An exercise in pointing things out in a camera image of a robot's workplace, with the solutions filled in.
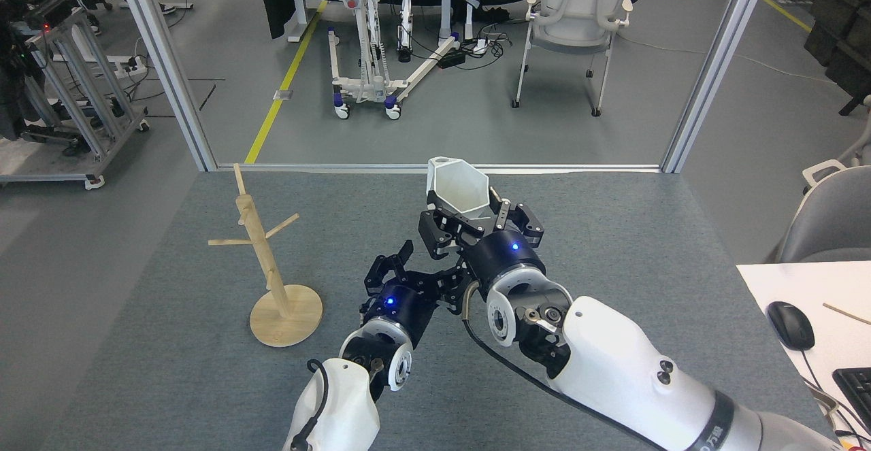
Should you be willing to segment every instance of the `keyboard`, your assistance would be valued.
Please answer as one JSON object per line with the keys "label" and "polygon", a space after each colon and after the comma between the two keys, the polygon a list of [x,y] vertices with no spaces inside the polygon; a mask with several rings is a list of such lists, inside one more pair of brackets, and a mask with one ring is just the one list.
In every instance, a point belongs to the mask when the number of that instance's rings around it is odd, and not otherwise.
{"label": "keyboard", "polygon": [[871,367],[837,369],[832,378],[865,427],[871,427]]}

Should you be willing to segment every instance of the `white chair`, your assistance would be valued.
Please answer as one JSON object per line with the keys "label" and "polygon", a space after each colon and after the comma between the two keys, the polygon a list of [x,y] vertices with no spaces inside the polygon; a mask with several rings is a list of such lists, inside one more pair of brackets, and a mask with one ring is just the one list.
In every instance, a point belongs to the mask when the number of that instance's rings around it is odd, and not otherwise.
{"label": "white chair", "polygon": [[[523,87],[523,74],[529,69],[526,58],[533,46],[541,47],[563,54],[596,54],[604,53],[604,72],[602,85],[592,107],[594,116],[601,116],[602,94],[608,78],[608,63],[610,60],[610,45],[614,33],[620,27],[629,25],[629,12],[632,11],[630,0],[541,0],[541,7],[533,11],[533,5],[538,0],[526,0],[529,9],[526,20],[529,29],[526,32],[526,44],[523,48],[523,63],[520,64],[520,80],[517,82],[517,96],[511,101],[511,107],[520,107],[520,91]],[[592,78],[592,61],[586,73]]]}

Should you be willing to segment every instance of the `gray chair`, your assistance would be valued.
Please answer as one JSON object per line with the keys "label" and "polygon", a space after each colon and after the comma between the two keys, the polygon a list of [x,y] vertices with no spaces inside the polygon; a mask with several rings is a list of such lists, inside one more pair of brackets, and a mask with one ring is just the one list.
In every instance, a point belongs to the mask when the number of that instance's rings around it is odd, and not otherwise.
{"label": "gray chair", "polygon": [[[599,88],[598,98],[594,99],[595,106],[591,106],[592,114],[600,116],[613,36],[619,27],[629,25],[628,14],[632,11],[632,2],[629,0],[541,0],[541,8],[537,12],[532,9],[538,0],[526,0],[526,2],[529,4],[529,9],[526,11],[529,28],[526,30],[517,95],[511,101],[511,107],[520,106],[523,74],[529,69],[526,60],[529,49],[536,46],[563,54],[592,54],[594,58],[596,54],[604,53],[606,60],[604,60],[602,85]],[[586,76],[587,78],[593,76],[592,61]]]}
{"label": "gray chair", "polygon": [[[815,174],[837,169],[816,182]],[[871,260],[871,165],[830,160],[804,171],[811,185],[774,258],[777,263]]]}

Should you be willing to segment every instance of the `patient lift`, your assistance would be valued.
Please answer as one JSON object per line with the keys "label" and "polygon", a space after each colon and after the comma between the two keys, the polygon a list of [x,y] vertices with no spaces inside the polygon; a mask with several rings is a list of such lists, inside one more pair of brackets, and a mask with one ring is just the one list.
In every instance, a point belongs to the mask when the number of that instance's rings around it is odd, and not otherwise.
{"label": "patient lift", "polygon": [[[459,35],[452,35],[429,55],[417,70],[407,79],[391,79],[380,35],[378,2],[380,0],[339,0],[354,12],[357,20],[357,33],[360,39],[360,78],[339,76],[336,46],[339,37],[333,27],[327,32],[329,38],[330,67],[333,76],[333,108],[340,119],[348,119],[350,107],[346,100],[355,103],[374,101],[384,103],[384,110],[390,119],[399,119],[400,103],[410,94],[414,86],[435,67],[436,63],[452,48],[458,47]],[[411,59],[411,0],[402,0],[401,24],[397,30],[397,43],[400,61]]]}

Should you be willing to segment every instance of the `round wooden base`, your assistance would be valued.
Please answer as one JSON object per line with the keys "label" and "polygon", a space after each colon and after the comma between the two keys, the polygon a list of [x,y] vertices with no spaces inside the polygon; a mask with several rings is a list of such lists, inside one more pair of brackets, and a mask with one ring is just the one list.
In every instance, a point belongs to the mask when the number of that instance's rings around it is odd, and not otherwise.
{"label": "round wooden base", "polygon": [[289,318],[281,318],[272,292],[263,295],[251,309],[251,331],[257,339],[272,348],[286,348],[311,335],[323,315],[321,297],[302,284],[284,286],[290,300]]}

